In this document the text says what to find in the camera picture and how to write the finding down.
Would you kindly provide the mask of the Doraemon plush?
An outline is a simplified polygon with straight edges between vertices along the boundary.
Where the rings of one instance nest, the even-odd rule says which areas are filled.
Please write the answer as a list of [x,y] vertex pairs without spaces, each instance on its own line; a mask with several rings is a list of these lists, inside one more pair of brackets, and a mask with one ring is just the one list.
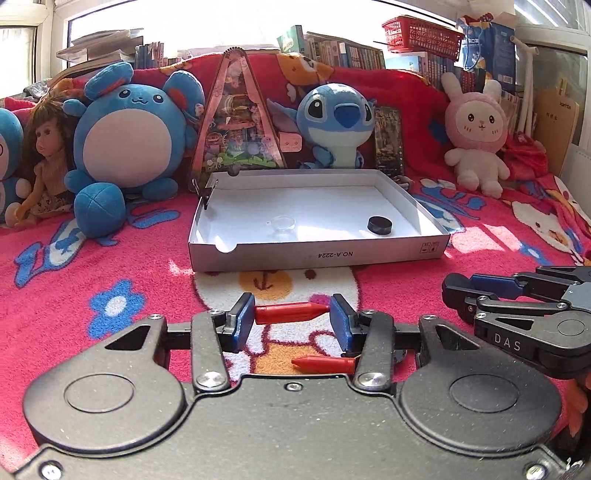
[[0,188],[1,223],[13,227],[17,222],[15,213],[32,192],[31,183],[17,175],[21,162],[23,129],[16,115],[0,110]]

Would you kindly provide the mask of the white cardboard box tray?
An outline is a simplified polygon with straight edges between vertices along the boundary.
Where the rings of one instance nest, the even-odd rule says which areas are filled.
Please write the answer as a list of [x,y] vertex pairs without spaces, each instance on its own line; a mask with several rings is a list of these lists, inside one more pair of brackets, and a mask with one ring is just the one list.
[[[197,204],[188,249],[196,272],[289,270],[441,257],[447,229],[404,188],[377,170],[249,170],[218,180],[208,208]],[[290,238],[270,235],[277,215],[297,222]],[[372,216],[392,233],[367,228]]]

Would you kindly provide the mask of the blue Stitch plush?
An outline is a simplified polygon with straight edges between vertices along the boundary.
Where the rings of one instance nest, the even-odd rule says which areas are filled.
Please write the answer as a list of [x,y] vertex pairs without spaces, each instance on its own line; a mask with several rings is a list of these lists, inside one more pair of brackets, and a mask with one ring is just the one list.
[[312,158],[298,164],[301,169],[362,168],[365,160],[359,147],[374,132],[375,104],[342,83],[312,89],[295,109],[266,101],[273,125],[300,134],[311,146]]

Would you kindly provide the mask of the black round cylinder container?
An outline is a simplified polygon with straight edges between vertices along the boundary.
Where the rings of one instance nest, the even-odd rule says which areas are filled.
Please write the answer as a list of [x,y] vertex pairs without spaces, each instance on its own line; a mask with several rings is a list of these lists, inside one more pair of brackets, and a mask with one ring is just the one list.
[[393,222],[383,216],[372,216],[368,220],[367,228],[376,235],[388,236],[392,233]]

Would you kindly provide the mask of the stack of books left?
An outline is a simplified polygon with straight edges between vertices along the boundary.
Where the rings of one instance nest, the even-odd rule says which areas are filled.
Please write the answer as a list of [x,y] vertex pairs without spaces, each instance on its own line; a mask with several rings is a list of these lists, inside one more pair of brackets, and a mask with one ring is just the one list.
[[79,65],[89,68],[107,61],[134,61],[136,48],[143,45],[141,29],[97,31],[72,41],[56,52],[52,72],[61,73]]

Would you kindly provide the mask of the blue paper bag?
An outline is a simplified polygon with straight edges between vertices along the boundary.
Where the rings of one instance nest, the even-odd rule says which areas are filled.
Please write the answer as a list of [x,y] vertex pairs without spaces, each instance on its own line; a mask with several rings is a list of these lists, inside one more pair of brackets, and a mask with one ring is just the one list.
[[502,89],[515,93],[516,55],[511,41],[514,29],[495,21],[491,13],[478,18],[459,17],[457,27],[464,34],[460,63],[467,71],[484,70],[487,78],[498,81]]

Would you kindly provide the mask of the small pink cube toy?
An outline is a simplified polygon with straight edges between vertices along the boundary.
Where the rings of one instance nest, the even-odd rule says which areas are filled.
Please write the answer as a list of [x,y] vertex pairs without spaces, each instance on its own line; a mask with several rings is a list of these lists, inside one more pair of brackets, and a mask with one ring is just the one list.
[[294,132],[280,132],[280,151],[283,153],[295,153],[301,151],[303,139],[301,135]]

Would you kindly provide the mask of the smartphone leaning on sofa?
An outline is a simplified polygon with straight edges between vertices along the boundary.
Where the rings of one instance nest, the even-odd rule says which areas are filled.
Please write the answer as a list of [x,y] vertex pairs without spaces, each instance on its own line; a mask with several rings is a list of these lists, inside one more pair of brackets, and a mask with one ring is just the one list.
[[403,175],[404,147],[399,110],[377,107],[374,134],[376,168],[391,178]]

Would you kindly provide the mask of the black binder clip on tray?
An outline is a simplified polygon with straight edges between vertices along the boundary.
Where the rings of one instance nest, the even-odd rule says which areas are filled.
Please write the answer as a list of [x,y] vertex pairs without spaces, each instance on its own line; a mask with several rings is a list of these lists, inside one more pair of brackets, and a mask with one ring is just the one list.
[[209,201],[213,195],[215,188],[217,187],[218,180],[215,180],[211,186],[207,185],[200,185],[197,179],[191,180],[192,186],[194,187],[194,191],[198,197],[198,204],[202,207],[202,209],[206,210],[208,208]]

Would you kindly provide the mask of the blue round mouse plush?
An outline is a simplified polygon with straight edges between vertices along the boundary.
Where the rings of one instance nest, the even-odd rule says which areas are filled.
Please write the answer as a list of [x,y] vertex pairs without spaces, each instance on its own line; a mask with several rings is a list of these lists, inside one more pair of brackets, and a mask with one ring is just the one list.
[[77,225],[88,238],[121,228],[128,195],[149,202],[174,197],[173,174],[197,142],[197,118],[205,104],[197,78],[178,70],[156,88],[135,84],[132,77],[129,63],[111,64],[86,82],[82,100],[62,104],[77,120],[75,167],[64,184],[74,195]]

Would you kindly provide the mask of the red crayon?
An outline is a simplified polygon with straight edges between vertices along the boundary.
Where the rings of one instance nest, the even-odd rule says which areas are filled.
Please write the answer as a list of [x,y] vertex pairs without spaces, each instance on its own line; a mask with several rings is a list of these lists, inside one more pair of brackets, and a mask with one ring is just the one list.
[[305,374],[346,374],[356,371],[356,357],[301,356],[291,360]]
[[254,320],[257,325],[297,323],[314,320],[329,313],[329,306],[315,302],[296,302],[256,306]]

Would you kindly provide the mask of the red cartoon fleece blanket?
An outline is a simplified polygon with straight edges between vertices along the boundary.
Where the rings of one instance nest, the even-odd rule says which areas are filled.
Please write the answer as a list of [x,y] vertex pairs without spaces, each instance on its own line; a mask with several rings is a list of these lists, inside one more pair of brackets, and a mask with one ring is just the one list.
[[399,321],[434,313],[454,319],[441,298],[451,272],[510,275],[538,265],[590,261],[590,211],[557,177],[521,182],[501,200],[459,188],[430,124],[441,121],[444,93],[412,73],[319,66],[287,74],[273,54],[250,59],[263,96],[287,102],[294,86],[345,83],[400,111],[412,193],[450,231],[444,255],[400,264],[194,273],[187,237],[197,198],[186,192],[136,206],[113,237],[89,240],[62,215],[1,233],[1,464],[15,469],[35,450],[21,402],[29,383],[61,361],[151,313],[184,322],[225,308],[242,292],[259,303],[327,303],[339,293],[358,308]]

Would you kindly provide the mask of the pink triangular toy box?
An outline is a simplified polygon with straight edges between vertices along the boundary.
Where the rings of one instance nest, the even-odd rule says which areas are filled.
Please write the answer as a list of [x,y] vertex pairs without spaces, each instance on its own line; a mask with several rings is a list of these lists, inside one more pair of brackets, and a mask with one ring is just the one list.
[[287,166],[259,83],[245,50],[221,56],[209,95],[190,170],[190,186],[203,187],[211,174]]

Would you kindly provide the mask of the red plastic basket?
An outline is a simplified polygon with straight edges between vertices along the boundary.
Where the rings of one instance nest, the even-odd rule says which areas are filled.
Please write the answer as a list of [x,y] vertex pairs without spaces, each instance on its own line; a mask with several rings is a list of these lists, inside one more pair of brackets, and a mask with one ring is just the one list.
[[393,53],[428,52],[458,61],[464,34],[412,16],[399,16],[382,25]]

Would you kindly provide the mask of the brown-haired doll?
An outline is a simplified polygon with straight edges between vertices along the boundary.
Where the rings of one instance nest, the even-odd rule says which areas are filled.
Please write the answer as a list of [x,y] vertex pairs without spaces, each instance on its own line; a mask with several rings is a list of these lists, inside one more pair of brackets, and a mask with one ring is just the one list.
[[22,159],[34,182],[31,193],[15,210],[16,228],[68,213],[74,194],[65,186],[65,175],[74,168],[72,137],[75,118],[68,116],[64,92],[49,93],[32,109],[24,131]]

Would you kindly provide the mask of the pink bunny plush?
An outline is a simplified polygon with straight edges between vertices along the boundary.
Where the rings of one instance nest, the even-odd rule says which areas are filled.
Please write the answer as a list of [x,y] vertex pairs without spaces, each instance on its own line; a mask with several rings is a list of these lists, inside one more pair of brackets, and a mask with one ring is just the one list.
[[510,176],[498,156],[508,136],[507,118],[500,105],[501,84],[490,80],[483,91],[465,93],[451,72],[443,74],[441,82],[450,99],[445,112],[446,133],[454,145],[445,154],[445,163],[455,170],[459,186],[499,199],[503,194],[501,182]]

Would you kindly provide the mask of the row of books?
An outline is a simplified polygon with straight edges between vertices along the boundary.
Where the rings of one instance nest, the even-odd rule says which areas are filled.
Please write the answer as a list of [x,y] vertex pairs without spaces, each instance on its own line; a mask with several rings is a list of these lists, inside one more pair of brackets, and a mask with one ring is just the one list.
[[291,26],[276,38],[280,65],[287,71],[321,72],[322,65],[335,68],[378,70],[386,68],[384,52],[376,47]]

